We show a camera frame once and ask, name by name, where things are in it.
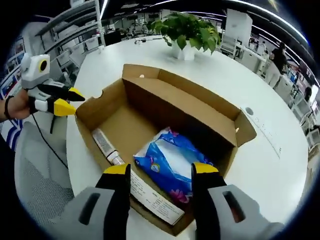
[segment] white flower pot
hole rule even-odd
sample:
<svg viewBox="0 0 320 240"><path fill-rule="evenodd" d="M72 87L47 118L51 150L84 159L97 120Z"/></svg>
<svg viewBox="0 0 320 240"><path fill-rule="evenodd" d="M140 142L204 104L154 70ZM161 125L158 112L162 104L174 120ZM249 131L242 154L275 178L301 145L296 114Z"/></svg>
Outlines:
<svg viewBox="0 0 320 240"><path fill-rule="evenodd" d="M173 56L179 60L194 60L196 48L191 47L189 41L186 41L186 46L181 50L177 41L172 41L172 53Z"/></svg>

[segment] box flap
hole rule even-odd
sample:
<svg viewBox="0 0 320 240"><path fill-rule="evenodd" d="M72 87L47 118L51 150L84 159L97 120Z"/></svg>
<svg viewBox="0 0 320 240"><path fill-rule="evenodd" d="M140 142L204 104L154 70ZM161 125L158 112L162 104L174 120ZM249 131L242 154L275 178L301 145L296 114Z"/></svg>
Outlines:
<svg viewBox="0 0 320 240"><path fill-rule="evenodd" d="M123 80L170 103L213 129L233 146L237 146L234 121L196 97L156 78L123 77Z"/></svg>
<svg viewBox="0 0 320 240"><path fill-rule="evenodd" d="M76 110L76 116L90 131L93 131L125 103L126 100L125 87L120 79L104 88L101 97L91 97L81 104Z"/></svg>
<svg viewBox="0 0 320 240"><path fill-rule="evenodd" d="M240 113L239 108L224 98L182 76L161 69L158 79L196 97L233 121Z"/></svg>
<svg viewBox="0 0 320 240"><path fill-rule="evenodd" d="M234 121L235 128L239 128L236 133L237 146L245 144L246 142L251 141L257 136L256 130L251 125L250 121L246 117L243 111L240 111L238 117Z"/></svg>
<svg viewBox="0 0 320 240"><path fill-rule="evenodd" d="M125 64L123 65L122 77L136 77L139 78L141 75L144 78L157 79L159 75L160 69L151 66L143 66L143 65L134 65L134 64Z"/></svg>

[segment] white table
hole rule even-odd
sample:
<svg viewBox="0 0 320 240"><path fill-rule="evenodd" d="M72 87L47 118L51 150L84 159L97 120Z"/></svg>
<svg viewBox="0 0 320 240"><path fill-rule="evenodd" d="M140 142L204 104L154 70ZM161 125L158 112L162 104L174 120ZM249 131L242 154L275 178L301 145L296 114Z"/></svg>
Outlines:
<svg viewBox="0 0 320 240"><path fill-rule="evenodd" d="M252 124L257 136L238 149L225 177L256 200L261 213L271 222L286 223L296 210L307 174L308 145L293 113L261 78L231 58L209 51L198 52L194 61L171 57L163 40L135 45L134 39L110 45L88 54L79 71L75 87L86 97L99 97L102 89L119 79L124 64L158 67L181 75L221 95L239 108L251 107L255 116L277 133L281 156L264 134ZM102 171L86 148L74 116L67 120L67 161L74 195L95 186ZM194 239L193 222L178 239ZM173 237L131 209L128 239L173 239Z"/></svg>

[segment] black cable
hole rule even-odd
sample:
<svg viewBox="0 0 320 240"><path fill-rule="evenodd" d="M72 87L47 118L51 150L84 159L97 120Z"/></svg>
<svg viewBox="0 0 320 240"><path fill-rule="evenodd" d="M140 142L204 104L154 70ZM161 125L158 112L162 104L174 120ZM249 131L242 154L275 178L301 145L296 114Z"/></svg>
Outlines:
<svg viewBox="0 0 320 240"><path fill-rule="evenodd" d="M54 155L55 155L55 156L60 160L60 162L65 166L65 168L68 169L68 166L64 163L64 161L62 161L62 159L58 156L58 154L55 152L55 150L53 150L53 148L50 146L50 144L46 141L45 137L42 135L41 129L40 129L39 125L38 125L38 122L37 122L35 116L34 116L33 114L31 114L31 115L32 115L32 117L33 117L33 120L34 120L34 122L35 122L35 124L36 124L36 127L37 127L38 130L39 130L39 133L40 133L43 141L48 145L48 147L52 150L52 152L54 153Z"/></svg>

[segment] ceiling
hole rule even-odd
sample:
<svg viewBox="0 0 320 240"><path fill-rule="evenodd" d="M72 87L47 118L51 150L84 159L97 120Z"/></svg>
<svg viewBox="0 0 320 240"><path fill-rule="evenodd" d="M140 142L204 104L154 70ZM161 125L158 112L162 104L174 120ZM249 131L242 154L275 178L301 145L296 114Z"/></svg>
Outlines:
<svg viewBox="0 0 320 240"><path fill-rule="evenodd" d="M113 18L116 14L118 14L117 17L127 16L133 14L135 11L138 13L155 13L161 9L170 9L180 12L206 12L220 15L225 15L227 8L247 12L253 20L253 25L267 31L288 45L302 58L320 80L320 47L316 43L316 34L318 34L318 32L313 28L315 26L313 21L318 14L316 12L317 7L315 6L316 1L295 0L293 4L290 0L245 0L245 2L249 4L244 4L238 0L197 0L195 4L194 1L188 0L171 0L166 1L163 4L158 4L164 1L165 0L108 0L103 19ZM101 9L104 0L99 0L99 2ZM281 16L282 19L289 22L294 28L302 33L306 37L308 43L281 20L256 7L250 6L250 4L262 7ZM55 17L69 7L69 0L56 0L52 8L42 9L42 12L39 14ZM253 27L252 32L257 35L262 34L276 42L273 37L266 35L264 31L259 30L258 28ZM300 61L297 56L294 54L291 55L298 62Z"/></svg>

